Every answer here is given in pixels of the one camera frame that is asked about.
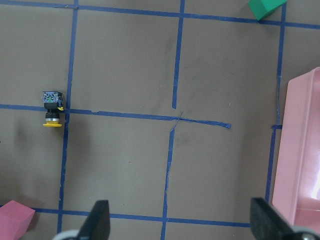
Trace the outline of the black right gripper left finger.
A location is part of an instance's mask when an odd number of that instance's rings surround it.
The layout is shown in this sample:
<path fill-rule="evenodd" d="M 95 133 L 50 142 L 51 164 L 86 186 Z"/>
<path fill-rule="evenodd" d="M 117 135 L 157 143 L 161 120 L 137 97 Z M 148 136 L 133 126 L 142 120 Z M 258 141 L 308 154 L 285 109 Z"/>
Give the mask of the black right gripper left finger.
<path fill-rule="evenodd" d="M 108 200 L 95 202 L 84 224 L 80 228 L 77 240 L 108 240 L 111 233 L 110 209 Z"/>

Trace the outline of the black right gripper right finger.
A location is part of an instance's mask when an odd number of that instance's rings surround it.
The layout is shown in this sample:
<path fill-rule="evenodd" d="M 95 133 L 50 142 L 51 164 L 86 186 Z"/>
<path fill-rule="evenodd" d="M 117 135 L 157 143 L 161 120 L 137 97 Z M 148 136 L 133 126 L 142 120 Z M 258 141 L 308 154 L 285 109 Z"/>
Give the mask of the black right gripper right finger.
<path fill-rule="evenodd" d="M 250 230 L 256 240 L 289 240 L 294 231 L 263 198 L 250 201 Z"/>

